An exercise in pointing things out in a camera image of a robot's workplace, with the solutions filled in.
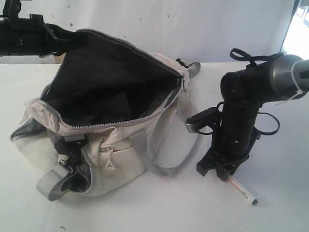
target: marker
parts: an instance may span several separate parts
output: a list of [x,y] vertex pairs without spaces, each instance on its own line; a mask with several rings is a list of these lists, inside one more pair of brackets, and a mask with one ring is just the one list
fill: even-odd
[[231,175],[227,178],[227,181],[230,182],[246,199],[250,204],[256,205],[257,199],[254,197],[244,186],[240,184],[234,177]]

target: white table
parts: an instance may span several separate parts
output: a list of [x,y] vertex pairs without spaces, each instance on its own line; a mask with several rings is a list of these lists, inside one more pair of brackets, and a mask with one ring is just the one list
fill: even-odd
[[[190,89],[199,110],[215,106],[222,98],[221,77],[245,63],[205,63]],[[235,173],[259,203],[249,205],[229,183],[210,171],[202,177],[195,169],[211,142],[204,142],[176,177],[158,177],[146,171],[133,182],[96,198],[67,194],[48,202],[36,191],[43,175],[9,142],[25,100],[40,95],[58,65],[0,65],[1,159],[0,232],[156,232],[156,231],[308,231],[309,207],[309,97],[264,111],[278,117],[281,129],[262,136],[248,161]],[[260,118],[261,128],[275,123]],[[172,164],[192,141],[184,128],[172,127],[160,150]]]

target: side pocket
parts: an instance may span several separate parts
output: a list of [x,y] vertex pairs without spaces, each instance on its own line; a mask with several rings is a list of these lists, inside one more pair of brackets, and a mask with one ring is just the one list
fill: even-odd
[[103,193],[132,181],[145,170],[133,146],[123,150],[100,147],[99,168],[103,178]]

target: white wall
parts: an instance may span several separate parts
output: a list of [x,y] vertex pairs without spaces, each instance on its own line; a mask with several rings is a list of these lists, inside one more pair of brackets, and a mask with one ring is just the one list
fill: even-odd
[[[231,61],[231,48],[280,51],[294,0],[32,0],[20,17],[42,14],[65,29],[93,28],[146,51],[187,62]],[[51,62],[0,58],[0,63]]]

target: bag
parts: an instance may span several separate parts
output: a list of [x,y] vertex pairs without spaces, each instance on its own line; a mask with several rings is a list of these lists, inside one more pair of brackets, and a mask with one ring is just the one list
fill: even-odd
[[[40,98],[25,103],[11,140],[34,164],[50,170],[37,189],[50,201],[68,191],[98,196],[147,167],[159,176],[177,167],[154,162],[178,106],[197,113],[185,88],[187,67],[91,30],[86,47],[69,51]],[[199,63],[189,68],[198,73]]]

